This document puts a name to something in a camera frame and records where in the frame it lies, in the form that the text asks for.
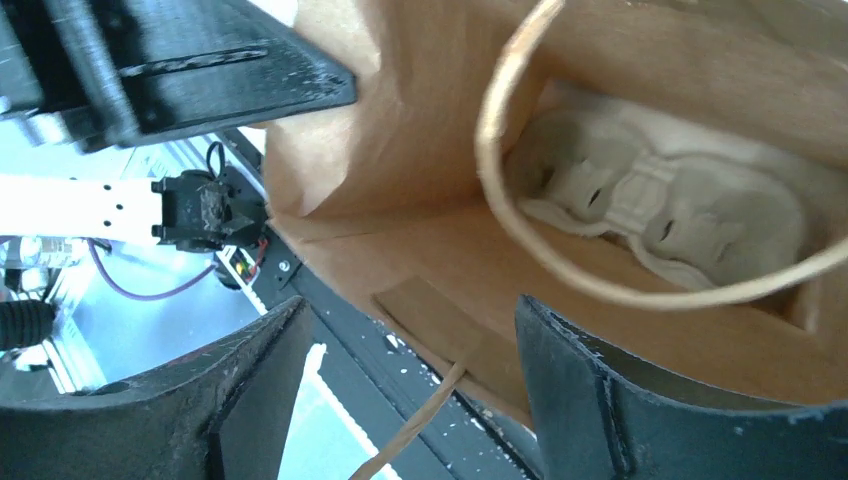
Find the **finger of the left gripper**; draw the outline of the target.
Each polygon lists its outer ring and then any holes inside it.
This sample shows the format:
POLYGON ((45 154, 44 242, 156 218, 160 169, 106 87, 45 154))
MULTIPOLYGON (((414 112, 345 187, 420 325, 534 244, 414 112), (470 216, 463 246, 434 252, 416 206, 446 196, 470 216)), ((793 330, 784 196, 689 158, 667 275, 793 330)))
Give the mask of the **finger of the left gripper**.
POLYGON ((354 74, 250 1, 5 1, 1 117, 86 153, 353 104, 354 74))

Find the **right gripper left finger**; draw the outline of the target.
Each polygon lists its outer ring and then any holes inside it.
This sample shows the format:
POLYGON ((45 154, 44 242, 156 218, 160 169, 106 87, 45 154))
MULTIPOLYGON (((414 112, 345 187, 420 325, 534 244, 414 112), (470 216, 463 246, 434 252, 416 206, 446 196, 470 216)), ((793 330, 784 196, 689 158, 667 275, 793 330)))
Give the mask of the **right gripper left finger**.
POLYGON ((309 304, 85 394, 1 404, 5 479, 273 479, 306 354, 309 304))

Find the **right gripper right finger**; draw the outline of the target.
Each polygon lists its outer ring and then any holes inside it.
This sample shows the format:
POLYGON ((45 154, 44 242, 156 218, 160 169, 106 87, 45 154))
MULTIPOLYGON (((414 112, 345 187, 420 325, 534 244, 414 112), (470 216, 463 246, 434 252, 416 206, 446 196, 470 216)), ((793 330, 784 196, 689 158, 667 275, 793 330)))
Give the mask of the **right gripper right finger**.
POLYGON ((522 296, 515 310, 548 479, 843 479, 847 405, 802 407, 671 372, 522 296))

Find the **brown cardboard cup carrier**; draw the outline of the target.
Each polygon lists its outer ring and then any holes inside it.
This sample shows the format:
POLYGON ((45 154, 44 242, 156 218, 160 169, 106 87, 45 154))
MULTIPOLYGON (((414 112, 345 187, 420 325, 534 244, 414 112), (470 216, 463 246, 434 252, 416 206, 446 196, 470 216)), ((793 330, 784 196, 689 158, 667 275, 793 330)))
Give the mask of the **brown cardboard cup carrier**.
POLYGON ((673 284, 703 290, 782 270, 846 214, 842 171, 630 101, 562 96, 506 160, 520 209, 607 236, 673 284))

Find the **brown paper bag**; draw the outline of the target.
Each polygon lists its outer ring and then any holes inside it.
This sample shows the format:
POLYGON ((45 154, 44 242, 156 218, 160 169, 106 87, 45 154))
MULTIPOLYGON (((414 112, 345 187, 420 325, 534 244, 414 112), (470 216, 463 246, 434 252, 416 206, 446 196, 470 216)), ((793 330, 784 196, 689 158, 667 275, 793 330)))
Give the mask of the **brown paper bag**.
POLYGON ((845 2, 301 3, 296 30, 356 73, 359 99, 270 127, 273 224, 436 367, 441 394, 460 388, 535 434, 515 328, 530 296, 678 375, 847 405, 847 211, 795 264, 692 290, 607 236, 526 215, 504 172, 571 88, 847 176, 845 2))

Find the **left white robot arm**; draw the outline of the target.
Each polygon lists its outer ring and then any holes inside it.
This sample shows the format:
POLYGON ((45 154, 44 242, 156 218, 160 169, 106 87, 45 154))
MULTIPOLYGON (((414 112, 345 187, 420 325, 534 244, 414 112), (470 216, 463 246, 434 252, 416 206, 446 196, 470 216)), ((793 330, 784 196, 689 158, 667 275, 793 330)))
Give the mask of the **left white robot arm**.
POLYGON ((257 202, 221 168, 111 178, 101 162, 356 101, 294 28, 299 1, 5 1, 1 238, 248 245, 257 202))

